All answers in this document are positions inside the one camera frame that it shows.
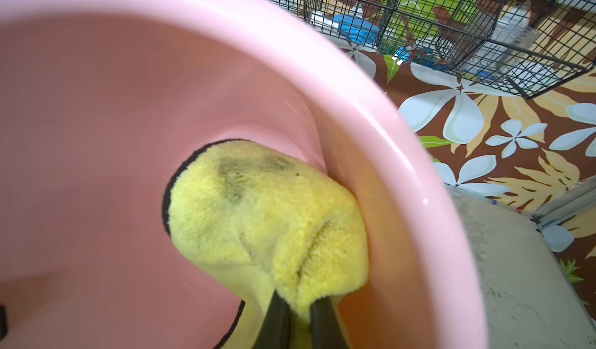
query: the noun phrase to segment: green leaf print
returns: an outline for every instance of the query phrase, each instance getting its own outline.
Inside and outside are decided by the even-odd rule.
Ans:
[[[387,84],[391,81],[391,79],[398,73],[399,64],[398,61],[393,60],[392,55],[385,55],[385,63],[387,63]]]
[[[578,277],[577,275],[573,275],[575,271],[581,269],[579,266],[575,265],[575,260],[567,260],[567,263],[564,263],[563,260],[559,260],[559,263],[561,264],[561,267],[565,272],[565,276],[567,277],[569,283],[577,283],[584,280],[583,278]]]
[[[435,137],[435,136],[424,136],[424,137],[419,137],[419,139],[420,139],[420,143],[428,149],[432,148],[432,147],[446,146],[448,144],[453,143],[452,141],[450,141],[448,139],[441,139],[441,138]]]

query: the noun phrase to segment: black fabric edge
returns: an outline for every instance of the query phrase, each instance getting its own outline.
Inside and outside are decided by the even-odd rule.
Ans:
[[[8,319],[6,318],[6,307],[0,305],[0,341],[8,335]]]
[[[170,208],[170,203],[171,203],[170,192],[172,191],[172,188],[174,187],[174,184],[176,183],[178,176],[180,176],[182,174],[182,172],[184,172],[186,170],[186,168],[188,168],[188,166],[193,161],[195,161],[197,159],[197,157],[199,155],[201,155],[203,152],[205,152],[208,148],[210,148],[216,144],[230,142],[230,141],[246,141],[246,139],[240,139],[240,138],[224,139],[224,140],[220,140],[220,141],[216,141],[216,142],[212,142],[212,143],[208,143],[208,144],[204,145],[203,147],[199,148],[197,151],[193,152],[192,155],[190,155],[190,157],[188,157],[188,159],[184,160],[182,165],[179,166],[178,169],[176,169],[176,172],[170,178],[170,181],[168,182],[168,185],[166,186],[166,192],[163,195],[163,201],[161,202],[161,220],[163,221],[163,227],[166,230],[166,233],[168,234],[168,236],[170,236],[170,225],[169,225],[170,214],[168,213],[168,209]]]
[[[238,312],[236,313],[234,322],[232,322],[232,326],[230,326],[227,333],[222,337],[222,339],[219,341],[219,343],[217,345],[215,345],[215,347],[213,347],[213,349],[221,349],[223,347],[223,345],[228,341],[229,337],[232,335],[232,333],[236,329],[236,326],[238,325],[238,321],[240,320],[240,317],[242,316],[242,311],[244,311],[244,300],[240,301],[240,306],[238,307]]]
[[[203,152],[208,150],[208,148],[210,148],[216,144],[231,142],[231,141],[248,141],[248,140],[241,139],[241,138],[234,138],[234,139],[224,139],[224,140],[208,143],[208,144],[204,145],[203,147],[199,148],[197,151],[193,152],[190,155],[190,157],[188,157],[188,159],[184,160],[182,165],[179,166],[178,169],[176,169],[176,172],[170,178],[170,181],[168,182],[168,185],[166,186],[166,192],[163,195],[163,201],[161,202],[161,220],[163,221],[163,227],[166,230],[166,233],[168,234],[168,236],[171,236],[170,225],[169,225],[170,215],[168,212],[168,209],[170,208],[170,203],[171,203],[170,193],[172,191],[172,188],[174,187],[174,184],[176,183],[176,180],[182,174],[182,172],[184,172],[186,170],[186,168],[188,168],[188,166],[198,158],[199,155],[201,155]],[[222,337],[222,339],[219,341],[219,343],[217,345],[215,345],[215,347],[213,349],[222,348],[223,345],[228,341],[229,337],[232,335],[232,333],[236,329],[236,326],[238,325],[238,321],[240,320],[240,317],[242,316],[242,311],[244,311],[244,301],[243,300],[240,301],[240,306],[238,307],[238,311],[236,312],[236,317],[234,318],[234,322],[232,322],[232,325],[230,326],[227,333]]]

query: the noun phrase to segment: metal bar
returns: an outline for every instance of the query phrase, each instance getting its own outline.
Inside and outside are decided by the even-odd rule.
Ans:
[[[540,23],[542,23],[542,20],[548,17],[555,10],[557,6],[556,2],[557,0],[548,0],[548,6],[545,9],[542,9],[538,15],[532,19],[532,22],[530,22],[528,26],[531,28],[538,28]]]
[[[523,90],[515,81],[513,81],[513,79],[511,79],[511,77],[506,75],[505,79],[507,80],[508,83],[511,84],[511,86],[513,86],[518,92],[520,92],[520,95],[522,96],[523,99],[530,99],[530,97],[527,95],[525,90]]]
[[[539,229],[560,224],[596,205],[596,177],[583,182],[532,213],[532,219]]]
[[[377,35],[376,46],[379,47],[381,43],[381,39],[385,34],[385,30],[387,29],[387,25],[391,21],[393,17],[393,0],[387,0],[387,7],[383,9],[383,17],[381,18],[381,27],[379,27],[379,33]]]
[[[364,2],[364,3],[367,3],[369,5],[373,5],[373,6],[377,6],[377,7],[382,7],[382,8],[387,7],[387,6],[383,5],[383,4],[379,4],[377,2],[372,2],[372,1],[368,1],[368,0],[356,0],[356,1]],[[544,55],[544,54],[541,54],[541,53],[536,53],[536,52],[533,52],[532,50],[529,50],[529,49],[526,49],[526,48],[523,48],[523,47],[520,47],[520,46],[516,46],[516,45],[513,45],[513,44],[503,43],[501,41],[497,41],[497,40],[493,40],[493,39],[488,39],[486,37],[483,37],[483,36],[480,36],[480,35],[477,35],[477,34],[473,34],[471,32],[464,31],[463,29],[459,29],[459,28],[455,28],[455,27],[452,27],[452,26],[449,26],[449,25],[446,25],[446,24],[442,24],[442,23],[439,23],[439,22],[437,22],[435,20],[428,19],[428,18],[425,18],[425,17],[421,17],[421,16],[415,15],[413,13],[408,13],[406,11],[403,11],[403,10],[400,10],[400,9],[397,9],[397,8],[393,8],[393,12],[394,13],[398,13],[398,14],[403,14],[403,15],[406,15],[408,17],[413,17],[414,19],[418,19],[418,20],[421,20],[423,22],[426,22],[426,23],[429,23],[429,24],[432,24],[432,25],[440,26],[442,28],[450,29],[453,32],[458,32],[460,34],[471,36],[471,37],[474,37],[475,39],[485,40],[488,43],[492,43],[492,44],[504,46],[504,47],[507,47],[507,48],[511,48],[511,49],[517,50],[518,52],[522,52],[522,53],[525,53],[525,54],[528,54],[528,55],[532,55],[532,56],[535,56],[535,57],[538,57],[538,58],[541,58],[541,59],[545,59],[546,61],[552,61],[552,62],[555,62],[555,63],[561,63],[563,65],[566,65],[566,66],[575,68],[577,70],[583,70],[585,72],[591,70],[591,68],[588,69],[588,68],[585,68],[583,66],[577,65],[576,63],[562,61],[561,59],[558,59],[556,57]]]
[[[458,6],[456,7],[456,11],[459,9],[459,5],[463,2],[464,0],[460,0]],[[503,6],[505,5],[505,2],[507,0],[499,0],[499,9],[498,11],[494,14],[494,16],[492,17],[492,26],[490,27],[490,32],[488,32],[488,34],[486,34],[485,36],[483,36],[482,41],[480,41],[479,43],[477,43],[476,47],[474,47],[472,50],[469,50],[468,53],[461,59],[458,60],[457,64],[454,66],[454,68],[459,68],[462,64],[464,64],[468,58],[472,55],[474,55],[478,49],[480,49],[480,47],[482,47],[482,45],[485,44],[486,39],[488,39],[493,32],[495,32],[495,27],[496,27],[496,22],[499,20],[499,16],[501,15],[501,11],[503,11]],[[481,11],[481,9],[479,9],[480,11],[478,11],[476,13],[476,16],[478,17],[478,14],[482,14],[483,12]]]
[[[550,92],[552,89],[558,88],[561,85],[567,84],[568,82],[570,82],[571,80],[575,80],[578,77],[580,77],[581,75],[585,75],[586,73],[590,72],[592,70],[592,68],[594,68],[594,65],[596,65],[596,63],[592,63],[592,65],[590,66],[590,68],[586,69],[586,70],[581,70],[580,72],[577,72],[575,75],[566,78],[565,80],[559,81],[557,82],[555,85],[552,85],[544,90],[541,90],[540,92],[536,93],[536,94],[532,94],[532,96],[529,99],[532,98],[536,98],[536,97],[540,97],[541,95],[543,95],[546,92]]]

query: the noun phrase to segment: blue object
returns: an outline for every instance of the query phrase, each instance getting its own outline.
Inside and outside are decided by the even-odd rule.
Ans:
[[[333,20],[339,23],[339,32],[353,43],[374,44],[377,40],[378,27],[362,18],[339,14]]]
[[[476,74],[478,76],[482,76],[484,78],[488,78],[488,79],[491,79],[491,80],[497,80],[498,79],[498,76],[496,75],[495,72],[489,72],[487,70],[478,70],[478,72],[476,72]]]
[[[408,53],[408,49],[405,46],[399,48],[395,56],[398,57],[398,60],[407,61],[412,54]]]

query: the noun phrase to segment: metal frame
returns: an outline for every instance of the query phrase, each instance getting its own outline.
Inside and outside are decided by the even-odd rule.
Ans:
[[[283,0],[272,1],[287,8],[288,3]],[[446,22],[424,9],[409,10],[401,1],[300,0],[293,1],[296,6],[287,9],[316,28],[317,22],[312,18],[315,12],[327,11],[324,18],[330,21],[338,15],[349,16],[347,23],[340,22],[342,29],[326,33],[524,98],[540,96],[596,65],[588,53],[596,50],[596,34],[591,30],[596,32],[596,17],[586,16],[577,8],[581,2],[585,11],[596,11],[596,0],[573,0],[573,7],[561,5],[565,0],[542,0],[544,8],[538,14],[520,9],[523,3],[518,0],[449,0],[451,5],[446,10],[451,17]],[[436,0],[408,1],[428,7]],[[355,16],[343,7],[358,5],[365,9],[363,16]],[[557,35],[561,19],[576,23],[564,37]],[[408,27],[405,23],[405,28],[401,27],[402,20],[411,31],[424,37],[408,37]],[[513,20],[528,23],[516,25],[511,23]],[[364,25],[373,26],[376,32],[368,36],[370,32]],[[503,28],[497,29],[497,25],[513,33],[500,35]]]
[[[584,181],[555,200],[532,213],[532,219],[540,230],[567,221],[574,215],[596,205],[596,177]]]

